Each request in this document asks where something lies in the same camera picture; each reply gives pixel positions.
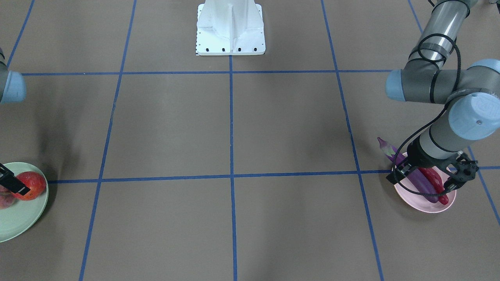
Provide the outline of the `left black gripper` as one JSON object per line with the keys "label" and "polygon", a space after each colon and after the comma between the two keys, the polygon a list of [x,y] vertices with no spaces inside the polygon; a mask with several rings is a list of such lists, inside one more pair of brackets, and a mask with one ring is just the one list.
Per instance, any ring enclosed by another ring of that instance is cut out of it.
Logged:
{"label": "left black gripper", "polygon": [[417,160],[417,162],[411,162],[406,158],[399,164],[396,164],[395,160],[391,161],[391,164],[393,170],[390,174],[393,175],[398,183],[419,167],[437,167],[449,176],[443,184],[445,189],[444,192],[452,192],[453,190],[460,189],[466,182],[475,179],[476,172],[479,170],[477,161],[469,159],[468,155],[465,153],[459,155],[457,158],[450,157],[444,160],[438,159],[431,160],[430,162]]}

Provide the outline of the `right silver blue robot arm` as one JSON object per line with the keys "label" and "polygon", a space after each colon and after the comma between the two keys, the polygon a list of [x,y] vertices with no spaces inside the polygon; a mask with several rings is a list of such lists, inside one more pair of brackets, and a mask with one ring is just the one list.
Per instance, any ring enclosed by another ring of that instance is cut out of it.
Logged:
{"label": "right silver blue robot arm", "polygon": [[[0,101],[1,104],[20,103],[26,97],[26,84],[19,72],[10,71],[5,54],[0,50]],[[0,164],[0,184],[14,194],[26,195],[30,189],[4,164]]]}

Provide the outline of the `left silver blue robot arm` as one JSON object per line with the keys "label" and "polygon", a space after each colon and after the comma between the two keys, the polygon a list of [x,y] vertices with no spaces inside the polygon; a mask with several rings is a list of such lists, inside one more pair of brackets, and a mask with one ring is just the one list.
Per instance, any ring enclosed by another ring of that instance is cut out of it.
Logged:
{"label": "left silver blue robot arm", "polygon": [[386,177],[392,184],[420,167],[437,167],[448,175],[445,193],[461,188],[479,170],[463,150],[499,128],[499,60],[482,59],[461,69],[457,35],[476,3],[438,0],[405,67],[386,79],[386,95],[393,100],[444,106],[404,141],[407,158],[393,160]]}

